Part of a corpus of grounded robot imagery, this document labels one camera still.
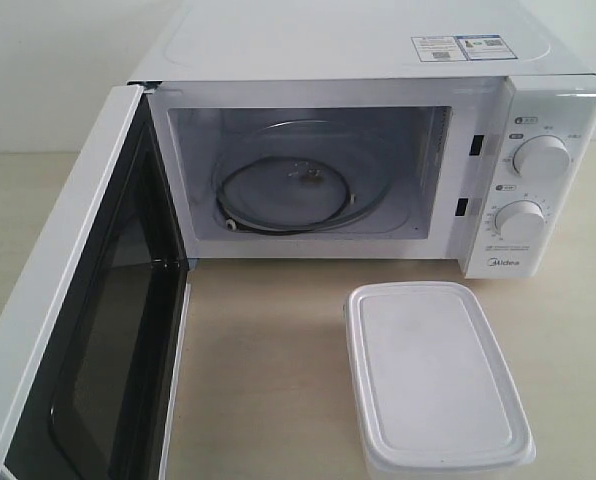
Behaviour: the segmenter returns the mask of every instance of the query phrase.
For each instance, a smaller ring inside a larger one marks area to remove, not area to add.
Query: microwave door
[[[187,270],[143,88],[114,88],[0,318],[0,473],[161,475]]]

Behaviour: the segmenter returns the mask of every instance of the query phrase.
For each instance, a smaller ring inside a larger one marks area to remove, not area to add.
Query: brand logo
[[[520,262],[515,260],[504,260],[502,258],[490,258],[487,260],[488,267],[517,267]]]

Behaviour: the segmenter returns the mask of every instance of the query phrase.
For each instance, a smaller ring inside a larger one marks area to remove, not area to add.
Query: plastic food container
[[[534,460],[514,382],[471,290],[368,285],[350,295],[345,316],[373,480],[499,479]]]

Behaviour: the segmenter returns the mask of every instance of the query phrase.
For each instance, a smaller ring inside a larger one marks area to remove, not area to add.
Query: table surface
[[[73,159],[0,155],[0,311]],[[168,478],[366,480],[342,304],[408,280],[480,300],[537,444],[513,478],[596,479],[596,142],[530,279],[465,281],[452,261],[201,261]]]

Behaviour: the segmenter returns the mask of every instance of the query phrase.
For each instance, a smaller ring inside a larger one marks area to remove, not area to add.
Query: power knob
[[[542,136],[525,142],[514,155],[514,169],[530,181],[556,179],[563,175],[571,156],[559,138]]]
[[[545,217],[540,207],[526,200],[501,208],[494,222],[501,237],[509,242],[533,240],[545,228]]]

